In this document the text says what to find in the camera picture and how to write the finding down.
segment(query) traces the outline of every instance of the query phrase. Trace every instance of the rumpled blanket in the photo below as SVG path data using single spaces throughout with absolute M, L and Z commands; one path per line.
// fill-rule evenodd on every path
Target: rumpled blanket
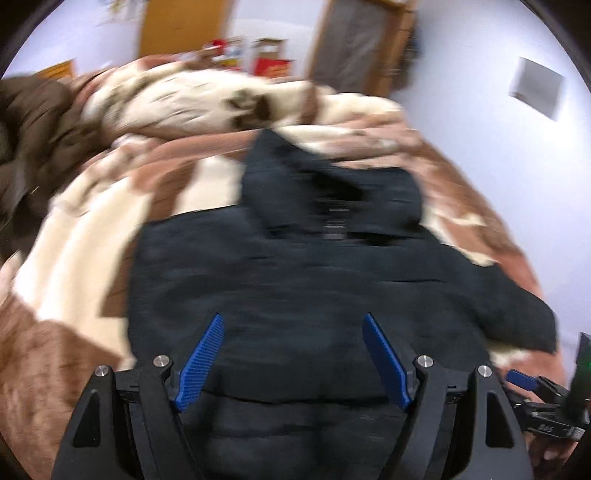
M 241 159 L 257 128 L 342 167 L 407 169 L 423 191 L 422 222 L 439 240 L 474 263 L 498 262 L 541 296 L 494 210 L 396 103 L 171 60 L 141 59 L 74 82 L 83 119 L 110 146 L 54 198 L 26 262 L 16 254 L 0 270 L 0 432 L 35 480 L 50 477 L 94 367 L 134 364 L 125 315 L 139 229 L 238 202 Z M 559 353 L 491 345 L 491 358 L 565 380 Z

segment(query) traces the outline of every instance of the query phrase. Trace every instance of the dark jacket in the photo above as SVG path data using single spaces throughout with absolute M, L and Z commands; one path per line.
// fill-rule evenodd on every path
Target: dark jacket
M 80 124 L 65 85 L 37 76 L 0 80 L 2 256 L 31 248 L 49 199 L 96 154 L 97 130 Z
M 401 425 L 362 340 L 372 312 L 416 354 L 471 371 L 486 338 L 548 352 L 552 311 L 419 225 L 405 170 L 348 170 L 264 131 L 240 205 L 146 225 L 129 340 L 151 361 L 219 312 L 226 336 L 183 421 L 211 478 L 375 480 Z

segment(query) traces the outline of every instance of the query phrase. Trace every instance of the brown jacket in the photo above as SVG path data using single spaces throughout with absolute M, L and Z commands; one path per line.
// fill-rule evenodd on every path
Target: brown jacket
M 47 204 L 94 155 L 99 136 L 80 123 L 70 90 L 37 76 L 0 80 L 0 254 L 25 255 Z

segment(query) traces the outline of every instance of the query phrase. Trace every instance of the black hooded garment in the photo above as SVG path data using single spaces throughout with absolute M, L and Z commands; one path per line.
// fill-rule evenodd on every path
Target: black hooded garment
M 378 477 L 403 415 L 363 344 L 367 312 L 448 368 L 490 364 L 487 338 L 554 352 L 552 311 L 420 226 L 405 170 L 336 167 L 269 130 L 245 161 L 239 205 L 144 226 L 129 291 L 140 362 L 224 318 L 181 417 L 209 478 Z

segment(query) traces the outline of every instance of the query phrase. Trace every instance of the yellow door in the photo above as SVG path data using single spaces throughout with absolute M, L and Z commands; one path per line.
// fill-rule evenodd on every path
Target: yellow door
M 139 55 L 199 50 L 223 37 L 232 0 L 149 0 Z

